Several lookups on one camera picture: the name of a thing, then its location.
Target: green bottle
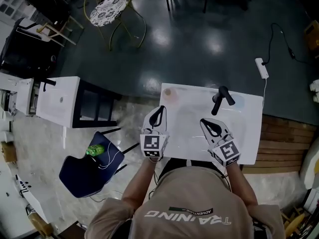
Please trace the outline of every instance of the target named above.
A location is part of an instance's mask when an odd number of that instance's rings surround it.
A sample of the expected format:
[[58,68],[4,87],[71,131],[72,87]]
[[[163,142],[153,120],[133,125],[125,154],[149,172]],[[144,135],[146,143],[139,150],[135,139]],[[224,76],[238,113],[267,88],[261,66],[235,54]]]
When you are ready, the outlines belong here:
[[94,156],[102,154],[104,152],[104,150],[105,150],[104,146],[102,146],[100,144],[91,145],[88,147],[86,154],[94,157]]

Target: blue chair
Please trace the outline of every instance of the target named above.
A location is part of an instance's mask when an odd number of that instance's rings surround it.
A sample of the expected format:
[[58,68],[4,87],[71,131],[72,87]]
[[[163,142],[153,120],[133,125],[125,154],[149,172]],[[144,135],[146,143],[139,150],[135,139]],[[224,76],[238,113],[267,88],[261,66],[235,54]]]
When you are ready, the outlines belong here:
[[121,152],[104,136],[104,134],[118,130],[120,128],[95,133],[90,146],[95,144],[103,145],[105,148],[104,153],[95,157],[85,154],[83,158],[72,156],[65,158],[59,178],[76,198],[89,197],[100,192],[114,174],[127,166],[124,165],[118,169],[124,159],[124,154],[137,147],[139,143]]

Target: beige t-shirt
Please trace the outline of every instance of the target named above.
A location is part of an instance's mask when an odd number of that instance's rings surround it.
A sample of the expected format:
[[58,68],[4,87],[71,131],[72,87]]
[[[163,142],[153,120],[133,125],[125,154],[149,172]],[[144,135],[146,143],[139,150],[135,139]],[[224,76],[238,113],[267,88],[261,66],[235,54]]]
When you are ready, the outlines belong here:
[[152,198],[135,213],[127,203],[108,198],[91,221],[85,238],[111,238],[131,218],[132,239],[253,239],[252,218],[267,228],[268,238],[285,238],[278,206],[247,208],[217,172],[196,166],[166,173]]

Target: white desk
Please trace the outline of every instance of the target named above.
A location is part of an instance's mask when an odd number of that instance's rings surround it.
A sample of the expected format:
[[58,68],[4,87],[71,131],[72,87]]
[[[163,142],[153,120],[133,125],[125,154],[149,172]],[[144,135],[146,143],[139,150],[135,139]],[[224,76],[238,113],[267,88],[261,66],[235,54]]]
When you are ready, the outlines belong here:
[[79,77],[51,78],[56,85],[41,82],[36,115],[62,126],[72,127]]
[[33,79],[21,80],[17,84],[17,97],[15,108],[25,115],[29,115]]
[[212,97],[217,89],[187,85],[161,86],[160,105],[166,107],[167,131],[170,135],[164,156],[217,162],[208,150],[208,142],[200,127],[202,118],[223,121],[236,138],[241,157],[239,164],[254,164],[259,146],[263,98],[229,91],[236,104],[223,99],[216,116]]

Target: glossy floor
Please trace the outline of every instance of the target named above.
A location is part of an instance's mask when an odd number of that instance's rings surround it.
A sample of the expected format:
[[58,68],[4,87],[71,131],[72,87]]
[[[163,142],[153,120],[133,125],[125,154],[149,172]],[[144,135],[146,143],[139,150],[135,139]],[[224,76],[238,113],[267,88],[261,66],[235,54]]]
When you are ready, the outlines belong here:
[[[90,0],[88,14],[94,7]],[[98,86],[124,95],[157,98],[162,82],[194,86],[227,86],[232,91],[263,95],[255,58],[268,57],[270,24],[278,23],[299,60],[313,62],[303,39],[311,22],[298,0],[252,0],[243,11],[233,0],[133,0],[145,18],[147,35],[136,49],[124,28],[114,36],[113,51],[107,50],[100,33],[85,19],[80,0],[72,14],[85,25],[77,46],[62,50],[54,75],[79,76]],[[143,22],[131,9],[122,16],[136,41]],[[107,42],[116,23],[102,27]],[[71,38],[78,38],[74,27]],[[278,28],[267,65],[269,79],[264,113],[319,124],[319,107],[312,101],[308,84],[319,70],[293,61]]]
[[[108,139],[122,150],[138,142],[145,115],[158,105],[158,101],[133,98],[118,102],[113,114],[114,119],[119,120],[119,126],[122,129],[107,135]],[[68,155],[78,158],[83,157],[94,133],[108,129],[68,128],[64,149],[62,126],[39,117],[30,118],[22,114],[15,117],[13,134],[18,157],[18,170],[39,178],[55,190],[62,217],[54,224],[60,232],[77,220],[83,224],[89,224],[103,204],[103,202],[96,203],[90,198],[77,199],[71,195],[59,180],[59,172],[63,161]],[[120,193],[123,193],[143,159],[139,147],[128,152],[123,161],[123,164],[128,164],[128,166],[116,174],[104,186],[102,192],[92,196],[92,198],[100,201],[106,197],[121,197]],[[156,173],[158,176],[166,162],[167,159],[164,159],[157,165]],[[300,202],[306,193],[297,172],[270,175],[249,174],[246,175],[246,178],[255,191],[259,204],[277,204],[284,208]],[[152,180],[149,192],[154,188],[155,183]]]

